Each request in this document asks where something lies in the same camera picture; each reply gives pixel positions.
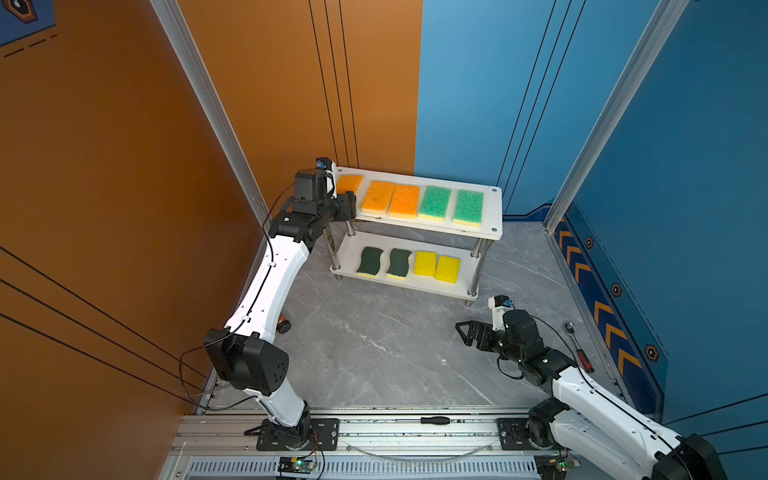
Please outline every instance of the yellow sponge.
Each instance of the yellow sponge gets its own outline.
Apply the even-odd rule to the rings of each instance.
[[[435,276],[437,268],[437,253],[416,252],[416,262],[413,265],[413,273],[416,275]]]
[[[371,182],[371,186],[368,187],[366,199],[362,201],[360,211],[365,214],[386,214],[394,190],[394,183],[374,180]]]
[[[458,258],[440,256],[437,264],[435,278],[441,282],[456,283],[458,280],[458,266],[462,261]]]
[[[336,193],[340,195],[354,192],[357,195],[357,189],[360,188],[361,183],[362,175],[342,175],[336,183]]]

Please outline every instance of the vent grille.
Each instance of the vent grille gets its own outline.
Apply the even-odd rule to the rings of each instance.
[[[187,478],[275,478],[277,457],[193,457]],[[284,478],[296,475],[283,474]],[[323,480],[365,478],[540,478],[530,455],[500,455],[458,462],[388,462],[359,456],[328,457]]]

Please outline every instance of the chevron stripe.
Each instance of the chevron stripe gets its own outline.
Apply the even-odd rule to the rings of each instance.
[[[578,283],[578,273],[581,270],[586,270],[588,272],[592,271],[589,265],[584,265],[583,263],[576,262],[576,272],[574,273],[574,276],[576,277],[576,283]]]
[[[594,302],[594,323],[596,325],[600,325],[600,320],[599,320],[600,310],[603,310],[604,312],[608,312],[611,315],[614,314],[614,311],[608,305],[606,305],[605,303],[600,303],[597,300],[595,300],[595,302]]]
[[[605,324],[605,344],[608,345],[608,349],[611,349],[611,334],[614,333],[616,335],[619,335],[623,339],[627,339],[627,336],[624,335],[624,332],[616,328],[615,326],[611,325],[610,323]]]
[[[624,376],[624,360],[629,360],[630,362],[637,365],[638,368],[643,368],[643,366],[640,364],[640,360],[634,358],[629,353],[626,353],[622,349],[619,349],[619,373],[621,376]]]
[[[563,250],[563,237],[573,237],[573,236],[574,234],[566,230],[563,230],[560,232],[560,250]]]
[[[578,247],[568,247],[566,250],[568,255],[565,258],[565,262],[568,266],[571,266],[571,253],[581,253],[581,250],[579,250]]]

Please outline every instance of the orange wall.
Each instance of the orange wall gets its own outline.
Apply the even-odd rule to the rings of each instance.
[[[55,9],[55,27],[0,49],[0,245],[178,355],[231,314],[257,222],[149,2]],[[177,370],[2,251],[0,278]],[[180,394],[1,284],[0,312]],[[157,475],[187,403],[3,318],[0,338],[3,478]]]
[[[179,3],[267,204],[316,157],[413,173],[422,0]]]

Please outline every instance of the white shelf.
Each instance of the white shelf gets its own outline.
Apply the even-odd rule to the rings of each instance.
[[[490,185],[465,184],[462,182],[453,182],[449,180],[437,180],[435,178],[413,177],[412,175],[387,174],[385,172],[376,172],[373,170],[361,170],[359,168],[337,167],[336,179],[342,175],[363,175],[362,184],[357,190],[357,219],[370,222],[388,223],[390,225],[399,225],[401,227],[419,228],[422,230],[431,230],[434,232],[453,233],[454,235],[464,235],[474,238],[486,238],[489,240],[500,240],[502,238],[502,189]],[[396,184],[435,186],[450,188],[451,198],[448,203],[448,211],[445,213],[445,222],[435,222],[432,220],[423,220],[416,218],[408,220],[405,218],[391,218],[389,215],[375,216],[364,214],[360,211],[360,205],[368,193],[368,187],[374,180],[385,182],[394,182]],[[471,190],[482,192],[484,194],[482,207],[482,225],[480,227],[468,227],[453,223],[453,215],[456,211],[456,196],[459,190]],[[419,192],[419,205],[422,203],[426,189],[422,188]]]
[[[384,250],[381,256],[381,270],[376,278],[360,276],[357,269],[360,267],[360,256],[365,247],[376,247]],[[413,253],[409,258],[409,272],[404,280],[389,278],[386,271],[389,269],[389,252],[392,248],[401,248],[411,250]],[[462,261],[458,269],[458,280],[456,283],[441,282],[431,276],[415,275],[413,266],[415,263],[415,252],[421,250],[424,252],[435,252],[440,255],[458,258]],[[477,296],[469,296],[467,290],[472,283],[472,276],[475,274],[478,260],[470,257],[469,250],[463,250],[455,247],[443,247],[433,243],[417,242],[414,240],[405,240],[397,237],[387,237],[385,235],[376,235],[375,233],[356,232],[354,237],[344,235],[344,240],[339,247],[339,263],[341,269],[331,271],[336,275],[351,276],[361,280],[368,280],[377,283],[387,283],[389,285],[401,286],[412,290],[422,292],[437,293],[438,295],[452,296],[464,300],[476,300]]]

